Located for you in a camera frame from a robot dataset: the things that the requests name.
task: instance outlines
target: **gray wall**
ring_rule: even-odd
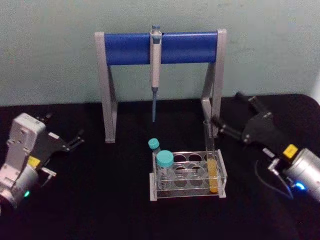
[[[228,30],[225,96],[306,93],[318,75],[320,2],[0,1],[0,105],[100,101],[93,34]],[[120,101],[149,100],[149,67],[113,69]],[[197,98],[205,64],[164,65],[159,98]]]

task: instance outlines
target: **black table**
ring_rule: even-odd
[[[284,133],[320,156],[320,107],[304,95],[261,96]],[[85,144],[70,155],[57,154],[48,167],[58,174],[40,191],[31,191],[13,216],[0,220],[0,239],[320,239],[320,204],[305,192],[289,200],[262,185],[265,156],[229,137],[217,141],[228,179],[226,198],[189,197],[149,201],[152,171],[148,139],[157,137],[172,152],[205,148],[199,99],[158,101],[156,124],[151,102],[118,107],[115,144],[105,144],[98,103],[0,108],[0,160],[13,118],[21,112],[53,112],[47,128],[70,140],[83,128]],[[223,98],[221,116],[242,128],[248,106]]]

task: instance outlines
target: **blue bar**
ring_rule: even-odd
[[[106,61],[112,65],[150,64],[149,33],[104,35]],[[218,33],[170,32],[162,35],[162,64],[214,63]]]

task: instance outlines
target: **cable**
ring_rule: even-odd
[[[294,196],[292,195],[292,192],[291,192],[290,188],[288,187],[288,185],[286,184],[286,182],[281,178],[280,175],[276,175],[276,176],[277,176],[277,178],[281,181],[281,183],[283,184],[283,186],[286,188],[288,194],[285,193],[285,192],[283,192],[283,191],[281,191],[281,190],[279,190],[278,188],[270,185],[269,183],[265,182],[265,181],[261,178],[261,176],[260,176],[259,173],[258,173],[258,162],[259,162],[259,160],[257,160],[257,161],[255,162],[255,165],[254,165],[254,174],[255,174],[256,177],[260,180],[260,182],[261,182],[262,184],[264,184],[265,186],[267,186],[268,188],[270,188],[270,189],[276,191],[277,193],[285,196],[286,198],[288,198],[288,199],[294,199]]]

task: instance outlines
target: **yellow liquid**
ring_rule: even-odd
[[[210,192],[218,193],[217,163],[214,158],[207,160]]]

